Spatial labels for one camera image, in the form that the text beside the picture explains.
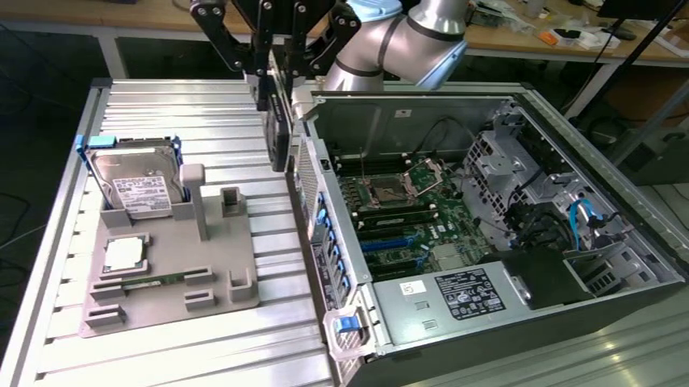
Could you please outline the long black expansion slot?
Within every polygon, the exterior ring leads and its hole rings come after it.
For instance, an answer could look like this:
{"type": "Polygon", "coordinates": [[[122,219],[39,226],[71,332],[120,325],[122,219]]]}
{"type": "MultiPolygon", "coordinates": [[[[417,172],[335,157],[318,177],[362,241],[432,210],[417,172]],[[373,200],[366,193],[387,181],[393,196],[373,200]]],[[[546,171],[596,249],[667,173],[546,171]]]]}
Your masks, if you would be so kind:
{"type": "Polygon", "coordinates": [[[405,277],[413,277],[422,273],[422,268],[381,268],[377,271],[371,271],[374,282],[395,280],[405,277]]]}
{"type": "Polygon", "coordinates": [[[382,241],[389,239],[405,239],[415,237],[417,231],[407,229],[381,229],[358,232],[357,236],[361,242],[382,241]]]}
{"type": "Polygon", "coordinates": [[[370,266],[370,271],[377,273],[383,272],[395,272],[395,271],[405,271],[405,270],[413,270],[415,271],[420,267],[420,264],[415,259],[411,260],[395,260],[390,262],[382,262],[379,264],[373,264],[370,266]]]}

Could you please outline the black floor box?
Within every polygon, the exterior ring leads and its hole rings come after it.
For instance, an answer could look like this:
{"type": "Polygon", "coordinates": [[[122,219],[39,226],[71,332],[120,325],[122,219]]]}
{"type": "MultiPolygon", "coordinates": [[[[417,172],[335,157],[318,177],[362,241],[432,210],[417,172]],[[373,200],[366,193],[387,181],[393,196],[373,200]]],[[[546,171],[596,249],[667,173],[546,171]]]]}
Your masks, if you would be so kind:
{"type": "Polygon", "coordinates": [[[638,185],[689,183],[689,130],[663,128],[636,147],[620,170],[638,185]]]}

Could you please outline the open black PC case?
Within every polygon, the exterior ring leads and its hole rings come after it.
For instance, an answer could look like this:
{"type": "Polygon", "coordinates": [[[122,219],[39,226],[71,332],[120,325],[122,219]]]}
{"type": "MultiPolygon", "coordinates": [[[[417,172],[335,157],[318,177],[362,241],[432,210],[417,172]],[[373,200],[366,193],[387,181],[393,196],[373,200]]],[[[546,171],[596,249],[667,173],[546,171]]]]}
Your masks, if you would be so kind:
{"type": "Polygon", "coordinates": [[[293,95],[295,145],[287,184],[298,223],[319,330],[329,349],[335,382],[349,387],[406,385],[462,368],[602,330],[634,312],[689,288],[689,239],[645,199],[620,170],[570,125],[537,91],[517,84],[468,83],[437,92],[391,85],[379,92],[329,91],[303,85],[293,95]],[[564,261],[594,298],[538,310],[500,327],[417,346],[391,343],[373,276],[337,180],[335,156],[436,156],[464,171],[464,159],[478,133],[501,107],[514,103],[538,122],[546,136],[592,180],[606,203],[625,220],[625,238],[590,251],[562,252],[564,261]],[[338,294],[335,243],[325,241],[317,223],[318,193],[342,249],[351,290],[338,294]],[[337,317],[355,316],[357,332],[337,334],[337,317]]]}

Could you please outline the hard disk with blue carrier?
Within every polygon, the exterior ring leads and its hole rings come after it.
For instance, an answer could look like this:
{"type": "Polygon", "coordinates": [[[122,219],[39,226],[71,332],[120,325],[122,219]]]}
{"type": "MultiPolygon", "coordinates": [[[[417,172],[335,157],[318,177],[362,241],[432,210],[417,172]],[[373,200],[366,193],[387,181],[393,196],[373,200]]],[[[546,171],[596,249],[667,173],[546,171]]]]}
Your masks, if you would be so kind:
{"type": "Polygon", "coordinates": [[[172,215],[172,205],[188,201],[180,183],[180,139],[78,135],[75,152],[96,179],[108,210],[131,219],[172,215]]]}

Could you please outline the black monitor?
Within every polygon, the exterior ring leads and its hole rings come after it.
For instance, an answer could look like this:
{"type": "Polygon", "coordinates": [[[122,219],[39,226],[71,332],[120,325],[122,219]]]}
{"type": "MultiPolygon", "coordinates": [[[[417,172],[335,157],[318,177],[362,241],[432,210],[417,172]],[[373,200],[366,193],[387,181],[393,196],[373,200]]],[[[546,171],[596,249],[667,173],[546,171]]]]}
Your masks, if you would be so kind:
{"type": "Polygon", "coordinates": [[[597,16],[609,19],[659,20],[687,0],[604,0],[597,16]]]}

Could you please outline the grey metal disk bay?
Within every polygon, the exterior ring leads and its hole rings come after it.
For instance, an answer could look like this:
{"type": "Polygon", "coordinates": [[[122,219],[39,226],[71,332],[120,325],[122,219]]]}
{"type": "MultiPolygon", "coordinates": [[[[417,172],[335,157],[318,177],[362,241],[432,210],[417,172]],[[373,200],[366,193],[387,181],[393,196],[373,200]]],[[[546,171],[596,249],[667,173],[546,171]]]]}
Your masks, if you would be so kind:
{"type": "Polygon", "coordinates": [[[506,227],[496,249],[590,251],[625,238],[625,220],[524,107],[505,104],[464,159],[462,188],[474,216],[506,227]]]}

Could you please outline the black plastic shroud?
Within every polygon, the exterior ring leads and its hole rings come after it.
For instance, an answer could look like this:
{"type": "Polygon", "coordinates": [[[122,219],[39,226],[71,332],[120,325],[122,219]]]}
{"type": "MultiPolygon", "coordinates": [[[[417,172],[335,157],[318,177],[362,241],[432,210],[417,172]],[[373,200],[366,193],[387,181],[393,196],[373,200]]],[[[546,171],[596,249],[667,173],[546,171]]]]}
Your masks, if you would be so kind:
{"type": "Polygon", "coordinates": [[[545,247],[494,252],[485,255],[480,264],[501,262],[509,277],[517,277],[530,295],[526,305],[538,310],[550,306],[569,305],[594,298],[570,266],[564,253],[545,247]]]}

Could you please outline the green RAM stick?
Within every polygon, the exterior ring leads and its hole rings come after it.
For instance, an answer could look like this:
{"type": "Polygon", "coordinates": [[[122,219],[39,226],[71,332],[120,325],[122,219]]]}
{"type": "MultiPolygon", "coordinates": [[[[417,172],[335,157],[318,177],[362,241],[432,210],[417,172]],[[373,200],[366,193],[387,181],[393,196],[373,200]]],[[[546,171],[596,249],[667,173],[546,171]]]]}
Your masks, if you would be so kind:
{"type": "Polygon", "coordinates": [[[122,282],[124,290],[131,289],[146,289],[150,287],[174,285],[184,281],[184,273],[171,273],[159,276],[142,277],[142,278],[127,278],[122,282]]]}

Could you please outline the silver socket cover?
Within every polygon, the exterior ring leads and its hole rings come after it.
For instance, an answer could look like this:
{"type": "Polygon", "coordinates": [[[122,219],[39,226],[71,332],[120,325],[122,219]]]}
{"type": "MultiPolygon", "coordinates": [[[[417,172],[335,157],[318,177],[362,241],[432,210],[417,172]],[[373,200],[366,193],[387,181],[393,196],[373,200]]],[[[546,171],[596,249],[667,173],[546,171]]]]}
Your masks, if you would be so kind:
{"type": "Polygon", "coordinates": [[[418,197],[444,183],[442,166],[432,159],[425,158],[402,175],[403,187],[418,197]]]}

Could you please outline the silver CPU chip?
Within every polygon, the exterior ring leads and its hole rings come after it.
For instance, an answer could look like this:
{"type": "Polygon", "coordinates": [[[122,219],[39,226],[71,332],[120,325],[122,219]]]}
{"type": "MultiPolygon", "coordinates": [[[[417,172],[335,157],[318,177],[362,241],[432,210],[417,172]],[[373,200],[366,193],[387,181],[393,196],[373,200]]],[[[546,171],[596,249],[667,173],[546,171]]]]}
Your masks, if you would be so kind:
{"type": "Polygon", "coordinates": [[[106,247],[103,270],[106,272],[135,268],[142,262],[144,240],[139,237],[111,239],[106,247]]]}

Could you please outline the wooden desk white frame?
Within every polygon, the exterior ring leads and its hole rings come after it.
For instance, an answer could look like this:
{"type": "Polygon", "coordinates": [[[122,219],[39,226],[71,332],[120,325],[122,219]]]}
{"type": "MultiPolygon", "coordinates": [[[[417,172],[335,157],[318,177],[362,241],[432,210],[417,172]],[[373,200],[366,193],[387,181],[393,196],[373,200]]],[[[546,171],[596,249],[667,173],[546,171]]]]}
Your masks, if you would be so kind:
{"type": "Polygon", "coordinates": [[[0,24],[14,31],[87,35],[98,40],[112,78],[130,76],[119,48],[123,38],[205,41],[188,0],[0,0],[0,24]]]}
{"type": "Polygon", "coordinates": [[[568,0],[546,0],[546,8],[552,11],[552,15],[545,19],[532,19],[524,15],[525,4],[520,0],[505,0],[505,2],[514,8],[520,19],[534,28],[526,32],[517,32],[510,27],[468,27],[465,35],[470,45],[468,54],[594,64],[592,80],[586,82],[581,94],[565,111],[564,116],[569,118],[580,114],[590,105],[592,99],[600,94],[605,82],[642,42],[649,30],[630,22],[624,23],[624,26],[637,34],[637,39],[621,42],[617,48],[609,48],[604,52],[586,50],[576,44],[569,47],[556,47],[538,38],[538,33],[550,27],[560,27],[569,20],[589,22],[596,26],[602,22],[597,13],[584,6],[570,4],[568,0]]]}

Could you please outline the CPU socket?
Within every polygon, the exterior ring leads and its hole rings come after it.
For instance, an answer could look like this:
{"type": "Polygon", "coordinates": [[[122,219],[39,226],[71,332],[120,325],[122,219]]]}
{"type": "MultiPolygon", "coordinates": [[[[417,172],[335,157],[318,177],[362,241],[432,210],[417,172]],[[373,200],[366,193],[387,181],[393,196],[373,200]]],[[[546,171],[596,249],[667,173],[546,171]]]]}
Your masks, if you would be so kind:
{"type": "Polygon", "coordinates": [[[354,179],[354,184],[358,193],[358,203],[371,202],[378,204],[379,202],[393,201],[420,201],[403,187],[402,174],[381,174],[366,176],[370,180],[370,187],[363,186],[362,177],[354,179]]]}

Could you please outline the black tripod pole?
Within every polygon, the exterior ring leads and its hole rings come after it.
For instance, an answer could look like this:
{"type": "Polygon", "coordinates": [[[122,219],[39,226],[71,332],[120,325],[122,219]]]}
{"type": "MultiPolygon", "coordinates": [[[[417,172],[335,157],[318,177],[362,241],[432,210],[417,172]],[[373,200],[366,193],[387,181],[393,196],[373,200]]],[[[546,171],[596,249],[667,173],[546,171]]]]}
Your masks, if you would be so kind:
{"type": "Polygon", "coordinates": [[[610,19],[609,32],[621,41],[624,51],[612,58],[640,65],[677,67],[685,60],[672,56],[656,38],[681,11],[688,0],[586,0],[596,6],[597,17],[610,19]]]}

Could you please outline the grey power supply unit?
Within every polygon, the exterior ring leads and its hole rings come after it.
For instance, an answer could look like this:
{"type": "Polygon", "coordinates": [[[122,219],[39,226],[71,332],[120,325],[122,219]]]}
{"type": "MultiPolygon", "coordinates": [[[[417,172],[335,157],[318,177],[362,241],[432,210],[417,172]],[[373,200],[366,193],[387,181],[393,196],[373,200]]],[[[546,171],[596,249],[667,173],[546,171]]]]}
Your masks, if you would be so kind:
{"type": "Polygon", "coordinates": [[[377,282],[374,292],[397,347],[460,337],[532,315],[500,262],[377,282]]]}

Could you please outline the green black graphics card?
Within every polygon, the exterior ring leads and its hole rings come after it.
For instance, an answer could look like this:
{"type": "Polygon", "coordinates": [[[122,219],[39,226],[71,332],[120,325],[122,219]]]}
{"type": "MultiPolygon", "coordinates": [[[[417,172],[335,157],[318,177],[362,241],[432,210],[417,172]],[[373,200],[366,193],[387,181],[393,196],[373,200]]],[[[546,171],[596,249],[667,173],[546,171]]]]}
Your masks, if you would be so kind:
{"type": "Polygon", "coordinates": [[[286,63],[283,50],[274,46],[269,54],[267,111],[265,112],[265,139],[271,168],[286,171],[291,149],[294,118],[291,115],[291,77],[281,65],[286,63]]]}

